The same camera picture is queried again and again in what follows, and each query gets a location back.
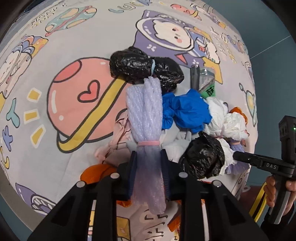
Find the black sleeved right forearm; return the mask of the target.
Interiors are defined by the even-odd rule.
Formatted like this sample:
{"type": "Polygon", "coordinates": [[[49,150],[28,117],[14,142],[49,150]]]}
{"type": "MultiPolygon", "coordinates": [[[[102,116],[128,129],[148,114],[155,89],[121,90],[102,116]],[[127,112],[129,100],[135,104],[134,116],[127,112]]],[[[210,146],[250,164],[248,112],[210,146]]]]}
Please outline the black sleeved right forearm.
{"type": "Polygon", "coordinates": [[[260,226],[261,230],[266,234],[269,240],[295,241],[295,206],[281,218],[278,225],[264,220],[260,226]]]}

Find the person's right hand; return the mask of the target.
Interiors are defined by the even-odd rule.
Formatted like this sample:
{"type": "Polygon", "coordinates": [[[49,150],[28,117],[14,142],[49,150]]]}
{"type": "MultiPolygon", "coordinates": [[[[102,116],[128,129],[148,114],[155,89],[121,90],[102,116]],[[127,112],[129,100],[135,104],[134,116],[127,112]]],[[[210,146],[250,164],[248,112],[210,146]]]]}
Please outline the person's right hand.
{"type": "MultiPolygon", "coordinates": [[[[287,206],[285,208],[283,215],[286,215],[290,211],[290,209],[295,201],[295,197],[296,197],[296,193],[295,193],[296,192],[296,183],[295,183],[295,181],[287,181],[286,188],[288,191],[290,191],[290,198],[288,200],[288,203],[287,203],[287,206]]],[[[275,179],[273,176],[268,176],[266,178],[266,185],[264,186],[263,189],[267,195],[267,198],[266,198],[267,205],[269,207],[274,207],[276,188],[275,188],[275,179]]]]}

